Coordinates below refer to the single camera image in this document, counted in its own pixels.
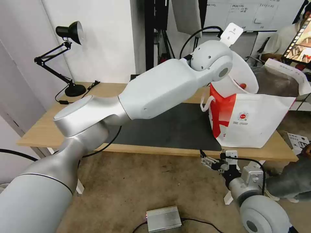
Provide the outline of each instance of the silver box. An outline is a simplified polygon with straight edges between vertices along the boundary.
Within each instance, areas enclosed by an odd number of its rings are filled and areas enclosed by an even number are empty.
[[[146,214],[148,231],[156,232],[181,226],[177,206],[149,210]]]

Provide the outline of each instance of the tablet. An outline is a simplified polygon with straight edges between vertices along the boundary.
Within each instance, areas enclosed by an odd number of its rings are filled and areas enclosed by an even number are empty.
[[[299,29],[282,56],[285,61],[307,65],[311,61],[311,15]]]

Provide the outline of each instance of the desk lamp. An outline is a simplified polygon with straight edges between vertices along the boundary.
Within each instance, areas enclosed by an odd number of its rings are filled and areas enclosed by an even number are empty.
[[[71,38],[77,44],[82,45],[84,36],[83,36],[83,29],[82,29],[81,23],[79,21],[76,21],[76,22],[73,22],[69,27],[57,26],[55,31],[56,31],[56,34],[62,37],[65,42],[57,46],[56,48],[52,49],[51,51],[48,51],[47,53],[39,57],[36,57],[34,61],[37,65],[46,69],[47,71],[54,74],[55,76],[57,76],[58,78],[60,78],[61,80],[63,80],[64,82],[68,84],[68,87],[65,89],[66,96],[74,97],[74,96],[82,95],[86,91],[83,85],[75,84],[72,79],[56,72],[55,70],[53,70],[52,68],[50,68],[49,66],[45,64],[49,60],[71,49],[72,42],[69,41],[69,38]],[[52,52],[54,52],[57,49],[60,49],[63,46],[65,46],[66,49],[60,51],[57,54],[50,55]]]

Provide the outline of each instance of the white shirt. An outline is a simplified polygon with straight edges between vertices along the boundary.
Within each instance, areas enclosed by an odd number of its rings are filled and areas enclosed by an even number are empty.
[[[283,55],[300,28],[300,22],[282,28],[268,40],[262,54],[272,53]]]

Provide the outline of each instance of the logo on bag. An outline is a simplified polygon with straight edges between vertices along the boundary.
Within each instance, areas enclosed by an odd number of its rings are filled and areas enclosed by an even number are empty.
[[[245,112],[239,113],[238,120],[247,121],[247,119],[248,119],[248,113],[245,113]]]

